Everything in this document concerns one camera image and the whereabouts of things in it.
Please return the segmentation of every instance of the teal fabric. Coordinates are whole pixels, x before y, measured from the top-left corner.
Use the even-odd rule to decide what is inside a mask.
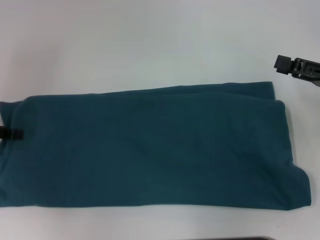
[[[311,204],[271,82],[32,96],[0,104],[0,206]]]

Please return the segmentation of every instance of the folded cloth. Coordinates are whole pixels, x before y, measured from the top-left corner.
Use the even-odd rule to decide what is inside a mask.
[[[311,204],[271,82],[32,96],[0,104],[0,206]]]

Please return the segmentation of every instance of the teal towel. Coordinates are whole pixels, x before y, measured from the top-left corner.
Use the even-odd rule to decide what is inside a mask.
[[[32,96],[0,104],[0,206],[311,204],[270,82]]]

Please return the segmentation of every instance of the white table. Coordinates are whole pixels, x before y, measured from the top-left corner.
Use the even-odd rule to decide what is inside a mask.
[[[320,88],[276,73],[277,55],[320,62],[316,0],[1,0],[0,100],[272,81],[312,206],[0,209],[1,240],[179,240],[320,235]]]

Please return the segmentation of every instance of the white surface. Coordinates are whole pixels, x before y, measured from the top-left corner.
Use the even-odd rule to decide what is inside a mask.
[[[0,99],[272,81],[312,206],[2,208],[1,240],[179,240],[320,235],[320,87],[273,69],[320,62],[319,1],[1,0]]]

